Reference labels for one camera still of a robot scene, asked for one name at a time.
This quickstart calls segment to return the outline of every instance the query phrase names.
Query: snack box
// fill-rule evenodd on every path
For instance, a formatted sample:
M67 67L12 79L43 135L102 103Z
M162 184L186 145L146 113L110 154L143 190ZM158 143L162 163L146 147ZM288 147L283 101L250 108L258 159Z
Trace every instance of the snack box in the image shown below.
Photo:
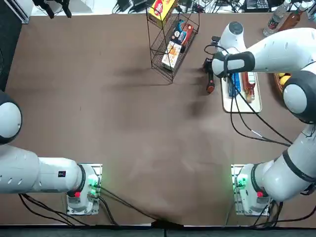
M238 92L236 91L236 89L240 92L239 73L234 73L232 80L236 88L233 86L232 82L229 80L228 81L228 95L229 97L236 97L238 95Z
M178 45L170 41L168 44L168 48L166 50L166 54L163 56L162 61L161 61L162 66L172 71L177 63L180 50L181 50L181 45Z
M186 23L184 20L179 20L175 29L173 30L173 34L171 36L171 41L175 42L178 45L182 46L181 52L183 53L189 38L193 32L193 26Z
M177 0L155 0L152 7L149 8L149 20L162 28L176 5Z

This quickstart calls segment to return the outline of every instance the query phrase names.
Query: brown table surface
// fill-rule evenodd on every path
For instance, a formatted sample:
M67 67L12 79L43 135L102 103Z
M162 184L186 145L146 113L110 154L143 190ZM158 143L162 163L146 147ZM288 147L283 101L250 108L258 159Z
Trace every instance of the brown table surface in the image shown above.
M201 15L199 34L172 85L150 69L144 14L32 17L22 27L6 90L24 116L12 144L38 156L102 163L103 186L149 213L186 225L223 225L233 199L231 164L268 161L284 147L234 132L219 81L206 95L206 75L198 69L207 56L204 46L229 22L243 24L250 46L263 38L270 16ZM314 25L304 16L298 26ZM304 125L278 102L268 75L258 75L260 115L294 140ZM237 128L249 134L234 117ZM244 117L251 128L278 139L254 115ZM64 194L33 196L52 208L66 208ZM308 214L313 198L285 202L280 219ZM110 199L109 206L120 224L151 221ZM18 195L1 195L0 209L1 224L55 223L27 211ZM82 219L109 223L103 211ZM229 225L254 220L233 211ZM282 225L315 227L315 221Z

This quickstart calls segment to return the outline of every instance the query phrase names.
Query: green led light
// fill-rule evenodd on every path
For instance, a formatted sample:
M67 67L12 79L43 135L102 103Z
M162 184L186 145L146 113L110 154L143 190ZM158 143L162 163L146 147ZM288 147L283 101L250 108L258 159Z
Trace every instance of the green led light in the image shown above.
M237 178L237 185L238 187L244 187L246 186L247 183L247 179L248 179L248 175L246 174L240 174Z

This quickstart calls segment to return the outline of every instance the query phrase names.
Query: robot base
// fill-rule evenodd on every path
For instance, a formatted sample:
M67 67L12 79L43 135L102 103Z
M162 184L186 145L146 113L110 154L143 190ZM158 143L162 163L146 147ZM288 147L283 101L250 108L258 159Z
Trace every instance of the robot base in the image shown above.
M253 164L232 164L232 179L235 199L235 210L237 215L259 216L262 210L270 202L269 197L257 197L250 179ZM262 216L268 216L268 208Z
M102 164L80 164L85 171L85 183L79 195L70 197L67 195L68 215L95 215L99 213L100 188L93 187L101 185Z

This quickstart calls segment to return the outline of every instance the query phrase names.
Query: wicker basket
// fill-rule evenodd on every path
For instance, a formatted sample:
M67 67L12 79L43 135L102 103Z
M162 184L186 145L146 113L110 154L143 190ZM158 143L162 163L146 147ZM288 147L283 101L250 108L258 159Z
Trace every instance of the wicker basket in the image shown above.
M277 91L280 93L280 95L282 95L283 93L283 87L280 84L280 79L277 75L277 73L273 73L273 77L275 78L275 83L276 83L276 89Z

